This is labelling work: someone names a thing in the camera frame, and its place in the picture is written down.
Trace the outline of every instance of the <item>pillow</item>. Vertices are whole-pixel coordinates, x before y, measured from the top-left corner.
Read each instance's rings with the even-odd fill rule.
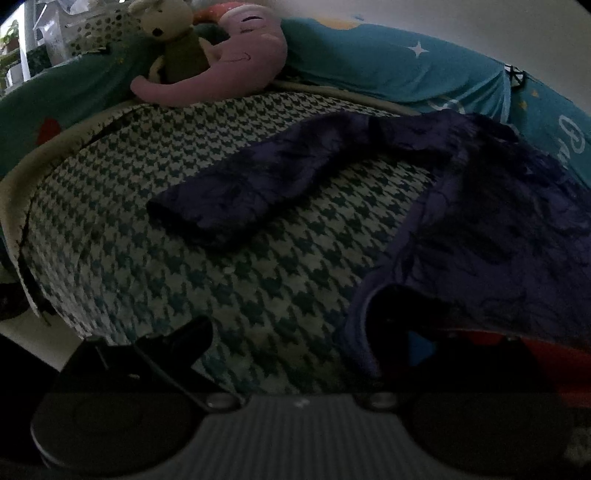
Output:
[[[419,112],[453,108],[505,122],[505,65],[437,38],[381,25],[286,18],[288,76],[399,103]]]

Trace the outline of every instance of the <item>pink plush toy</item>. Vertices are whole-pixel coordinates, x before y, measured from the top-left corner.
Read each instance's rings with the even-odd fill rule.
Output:
[[[198,12],[193,24],[215,21],[230,39],[211,45],[201,38],[210,67],[170,85],[139,76],[131,90],[143,101],[163,106],[189,106],[238,98],[264,89],[285,65],[287,43],[281,20],[267,7],[231,2]]]

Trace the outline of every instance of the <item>gray ribbed surface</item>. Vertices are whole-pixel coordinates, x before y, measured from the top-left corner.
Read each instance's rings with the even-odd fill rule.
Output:
[[[424,453],[394,415],[352,397],[254,397],[208,417],[193,440],[142,480],[476,480]]]

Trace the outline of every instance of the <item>star print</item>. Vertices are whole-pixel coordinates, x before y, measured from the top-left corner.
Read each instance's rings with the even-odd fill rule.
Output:
[[[416,47],[407,47],[409,50],[412,50],[414,52],[414,54],[416,55],[416,58],[418,58],[418,56],[421,53],[425,53],[428,52],[428,50],[425,50],[424,48],[422,48],[421,46],[421,42],[417,42],[417,46]]]

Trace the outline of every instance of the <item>purple clothing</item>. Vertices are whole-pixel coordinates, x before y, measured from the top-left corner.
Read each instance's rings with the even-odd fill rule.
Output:
[[[386,305],[410,325],[426,321],[413,311],[432,299],[440,327],[591,351],[591,194],[557,160],[480,115],[316,117],[168,189],[148,211],[193,242],[226,247],[359,148],[393,153],[434,177],[363,279],[336,335],[365,372],[381,373],[366,325],[385,314],[378,294],[392,289],[418,299],[417,310],[397,308],[396,295]]]

